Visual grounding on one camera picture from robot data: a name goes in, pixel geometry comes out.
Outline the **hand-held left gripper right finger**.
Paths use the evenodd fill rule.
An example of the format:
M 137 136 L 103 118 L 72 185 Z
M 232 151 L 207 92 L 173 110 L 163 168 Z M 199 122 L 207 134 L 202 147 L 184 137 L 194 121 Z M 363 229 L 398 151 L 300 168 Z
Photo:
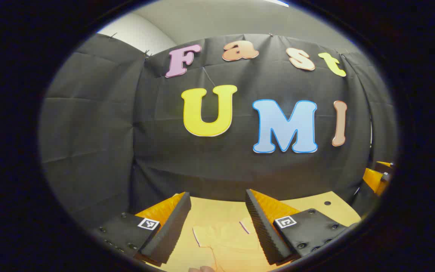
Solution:
M 336 193 L 277 200 L 247 189 L 245 204 L 269 264 L 281 265 L 323 249 L 359 222 Z

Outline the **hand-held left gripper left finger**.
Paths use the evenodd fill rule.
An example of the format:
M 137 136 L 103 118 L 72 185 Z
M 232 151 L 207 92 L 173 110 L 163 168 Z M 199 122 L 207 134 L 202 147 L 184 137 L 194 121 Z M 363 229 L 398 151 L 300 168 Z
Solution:
M 190 210 L 190 193 L 182 192 L 137 214 L 122 212 L 91 234 L 121 255 L 161 266 L 174 251 Z

